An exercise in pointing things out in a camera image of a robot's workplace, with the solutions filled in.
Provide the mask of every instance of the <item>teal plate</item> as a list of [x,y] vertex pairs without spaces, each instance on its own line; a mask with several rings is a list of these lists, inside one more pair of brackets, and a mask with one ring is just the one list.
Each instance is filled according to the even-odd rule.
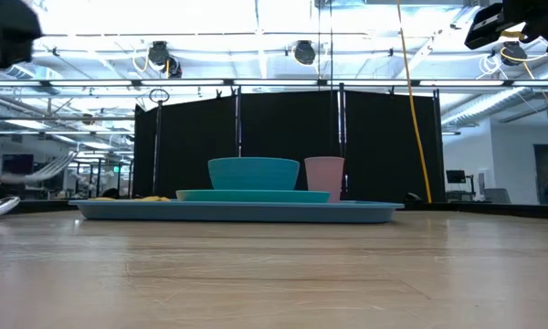
[[205,202],[291,202],[326,203],[329,192],[258,190],[184,190],[176,191],[180,201]]

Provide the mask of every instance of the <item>metal beam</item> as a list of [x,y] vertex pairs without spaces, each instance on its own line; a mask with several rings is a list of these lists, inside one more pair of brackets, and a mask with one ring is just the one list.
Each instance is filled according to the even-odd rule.
[[527,111],[523,111],[523,112],[514,114],[512,116],[509,116],[507,118],[500,119],[499,123],[515,122],[515,121],[518,121],[519,119],[523,119],[523,118],[526,118],[526,117],[529,117],[531,115],[538,114],[538,113],[541,113],[541,112],[544,112],[544,111],[548,111],[548,105],[547,104],[539,107],[538,109],[531,108]]
[[71,122],[82,122],[82,121],[134,121],[133,116],[125,117],[0,117],[0,121],[7,120],[18,120],[18,121],[42,121],[42,122],[60,122],[60,121],[71,121]]

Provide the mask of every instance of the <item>teal bowl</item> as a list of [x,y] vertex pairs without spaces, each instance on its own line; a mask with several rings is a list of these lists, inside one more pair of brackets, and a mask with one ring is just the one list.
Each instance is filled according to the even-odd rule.
[[300,163],[263,157],[222,158],[209,161],[214,189],[293,190]]

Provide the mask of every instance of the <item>yellow object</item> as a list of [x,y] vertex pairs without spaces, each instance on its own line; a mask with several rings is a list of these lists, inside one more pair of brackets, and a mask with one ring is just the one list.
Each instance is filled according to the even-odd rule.
[[136,199],[136,200],[137,201],[160,201],[160,199],[161,198],[159,196],[147,196],[147,197]]
[[424,149],[420,140],[420,131],[418,130],[418,122],[416,120],[416,108],[414,106],[414,97],[412,96],[412,81],[410,80],[410,68],[408,67],[408,55],[406,52],[406,41],[404,39],[404,27],[402,26],[402,1],[396,0],[398,4],[398,18],[400,19],[400,36],[402,37],[402,50],[404,51],[404,64],[406,66],[406,79],[408,80],[408,95],[410,96],[410,111],[412,112],[412,123],[414,124],[414,133],[416,134],[416,142],[418,143],[418,151],[420,152],[420,162],[422,163],[422,173],[424,174],[424,184],[427,188],[428,203],[432,203],[432,194],[430,193],[430,183],[428,182],[427,162],[424,158]]
[[526,39],[526,36],[522,32],[503,31],[501,32],[501,35],[503,37],[517,37],[520,41],[523,41]]
[[545,58],[546,56],[548,56],[548,54],[546,54],[546,55],[538,56],[537,58],[527,58],[527,59],[513,58],[513,57],[508,56],[508,55],[505,54],[505,49],[507,49],[507,48],[504,47],[504,48],[502,48],[502,49],[500,50],[500,54],[501,54],[502,56],[504,56],[504,57],[507,58],[507,59],[511,59],[511,60],[513,60],[513,61],[523,62],[523,63],[525,63],[525,62],[530,62],[530,61],[535,61],[535,60],[538,60],[538,59],[540,59],[540,58]]
[[111,197],[93,197],[90,201],[116,201],[116,199],[112,199]]

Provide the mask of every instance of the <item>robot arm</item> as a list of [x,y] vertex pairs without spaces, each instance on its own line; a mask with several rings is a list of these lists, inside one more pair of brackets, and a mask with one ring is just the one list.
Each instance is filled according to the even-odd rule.
[[503,0],[502,4],[490,5],[475,16],[465,45],[481,48],[497,41],[506,29],[524,22],[522,43],[538,37],[548,41],[548,0]]
[[37,15],[20,0],[0,0],[0,69],[30,61],[33,40],[42,37]]

